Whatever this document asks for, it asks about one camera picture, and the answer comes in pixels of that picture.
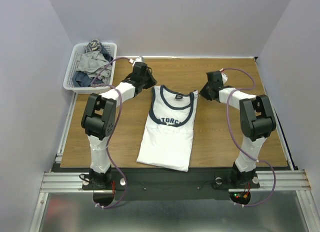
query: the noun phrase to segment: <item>shirt label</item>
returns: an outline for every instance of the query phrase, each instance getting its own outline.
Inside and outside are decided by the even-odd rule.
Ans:
[[[179,95],[179,94],[177,94],[176,96],[175,96],[175,99],[177,99],[177,100],[180,100],[180,99],[182,99],[182,95]]]

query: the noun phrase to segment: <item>white tank top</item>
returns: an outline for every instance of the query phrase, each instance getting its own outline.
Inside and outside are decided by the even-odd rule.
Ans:
[[[153,87],[137,162],[188,171],[197,100],[198,91],[181,94],[164,85]]]

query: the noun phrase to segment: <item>wooden table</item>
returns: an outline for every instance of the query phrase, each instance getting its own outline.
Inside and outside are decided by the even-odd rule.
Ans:
[[[147,59],[152,67],[158,85],[165,84],[173,91],[189,93],[201,90],[207,82],[206,72],[226,67],[241,68],[249,72],[257,86],[248,93],[261,95],[264,89],[253,59]],[[126,61],[116,62],[113,84],[117,85],[132,71]],[[227,85],[251,87],[251,80],[237,71],[228,71]],[[110,141],[112,158],[120,167],[151,167],[136,162],[144,126],[151,105],[151,89],[143,90],[138,96],[123,104],[118,127]],[[62,157],[61,167],[89,167],[90,146],[81,118],[88,95],[78,95],[68,137]],[[226,105],[198,98],[194,122],[194,139],[190,167],[230,167],[239,151],[231,140],[226,120]],[[230,120],[237,141],[241,144],[243,134],[240,129],[240,115],[237,109],[230,109]],[[273,166],[287,166],[283,149],[275,131],[267,139],[260,152],[260,159],[268,160]]]

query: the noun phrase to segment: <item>white wall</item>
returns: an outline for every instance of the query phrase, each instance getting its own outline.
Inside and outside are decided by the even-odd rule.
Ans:
[[[291,0],[257,60],[292,157],[320,211],[320,0]]]
[[[119,55],[258,56],[290,0],[50,0],[73,44]]]
[[[0,227],[28,231],[70,104],[72,44],[49,0],[0,0]]]

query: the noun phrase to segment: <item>white plastic basket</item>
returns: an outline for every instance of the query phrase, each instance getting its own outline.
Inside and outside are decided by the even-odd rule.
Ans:
[[[83,88],[77,88],[74,86],[74,83],[72,81],[72,77],[76,72],[76,69],[78,67],[77,57],[80,54],[85,53],[85,47],[88,45],[88,43],[79,43],[74,46],[71,57],[69,60],[68,67],[66,69],[64,81],[63,81],[63,87],[67,90],[73,90],[76,93],[79,94],[90,94],[90,93],[103,93],[108,91],[109,87],[83,87]],[[109,52],[109,54],[116,58],[117,55],[117,46],[114,43],[102,43],[103,47]],[[112,71],[111,71],[111,77],[110,77],[110,85],[112,85],[112,81],[114,79],[114,73],[115,73],[115,67],[116,62],[113,62],[112,64]]]

